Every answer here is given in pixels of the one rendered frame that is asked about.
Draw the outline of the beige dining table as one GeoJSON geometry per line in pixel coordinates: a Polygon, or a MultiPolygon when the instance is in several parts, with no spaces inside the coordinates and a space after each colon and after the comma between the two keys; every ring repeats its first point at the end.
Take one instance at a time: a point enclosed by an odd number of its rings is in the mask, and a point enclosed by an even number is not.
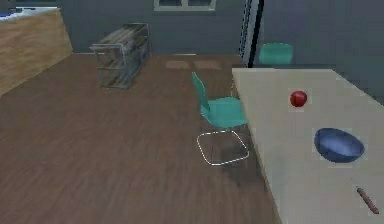
{"type": "Polygon", "coordinates": [[[235,68],[232,74],[282,224],[384,224],[383,105],[331,69],[235,68]],[[304,106],[291,105],[294,91],[307,94],[304,106]],[[356,136],[365,146],[362,157],[325,160],[314,146],[324,127],[356,136]]]}

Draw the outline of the wooden kitchen counter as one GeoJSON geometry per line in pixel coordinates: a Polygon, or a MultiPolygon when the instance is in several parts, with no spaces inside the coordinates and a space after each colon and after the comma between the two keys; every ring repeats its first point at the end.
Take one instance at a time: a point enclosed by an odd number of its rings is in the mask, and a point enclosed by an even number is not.
{"type": "Polygon", "coordinates": [[[25,10],[0,17],[0,97],[73,52],[61,10],[25,10]]]}

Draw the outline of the grey metal shelf rack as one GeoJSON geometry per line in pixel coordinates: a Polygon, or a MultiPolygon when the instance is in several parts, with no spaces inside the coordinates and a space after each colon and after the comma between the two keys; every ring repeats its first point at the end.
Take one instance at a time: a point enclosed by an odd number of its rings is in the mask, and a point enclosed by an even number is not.
{"type": "Polygon", "coordinates": [[[100,85],[128,89],[151,55],[147,23],[128,23],[90,46],[100,85]]]}

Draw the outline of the red apple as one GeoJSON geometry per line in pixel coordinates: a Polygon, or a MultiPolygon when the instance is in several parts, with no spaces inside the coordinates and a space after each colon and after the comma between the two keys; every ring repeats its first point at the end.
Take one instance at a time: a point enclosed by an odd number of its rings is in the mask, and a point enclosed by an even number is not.
{"type": "Polygon", "coordinates": [[[294,91],[290,95],[290,103],[294,107],[302,107],[307,102],[307,94],[304,91],[294,91]]]}

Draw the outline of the grey framed window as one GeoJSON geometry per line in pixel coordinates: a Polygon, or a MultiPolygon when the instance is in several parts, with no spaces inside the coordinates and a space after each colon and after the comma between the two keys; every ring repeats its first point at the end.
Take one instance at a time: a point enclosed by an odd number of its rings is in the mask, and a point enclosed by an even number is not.
{"type": "Polygon", "coordinates": [[[210,12],[215,9],[216,0],[154,0],[155,11],[210,12]]]}

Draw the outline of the blue bowl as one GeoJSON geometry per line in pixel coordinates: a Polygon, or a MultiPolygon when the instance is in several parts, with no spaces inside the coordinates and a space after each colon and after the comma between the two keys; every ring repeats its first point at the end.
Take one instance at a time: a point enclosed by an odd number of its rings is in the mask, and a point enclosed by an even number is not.
{"type": "Polygon", "coordinates": [[[365,152],[363,143],[354,135],[336,128],[318,129],[314,136],[317,152],[334,163],[350,163],[365,152]]]}

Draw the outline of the brown pencil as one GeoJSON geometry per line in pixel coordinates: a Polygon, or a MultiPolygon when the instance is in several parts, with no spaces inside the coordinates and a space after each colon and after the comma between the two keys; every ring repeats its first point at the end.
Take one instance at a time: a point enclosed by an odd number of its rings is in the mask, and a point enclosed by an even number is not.
{"type": "Polygon", "coordinates": [[[373,201],[362,188],[358,187],[356,189],[356,192],[359,194],[359,196],[362,198],[364,203],[367,205],[367,207],[373,214],[379,214],[379,209],[376,207],[376,205],[373,203],[373,201]]]}

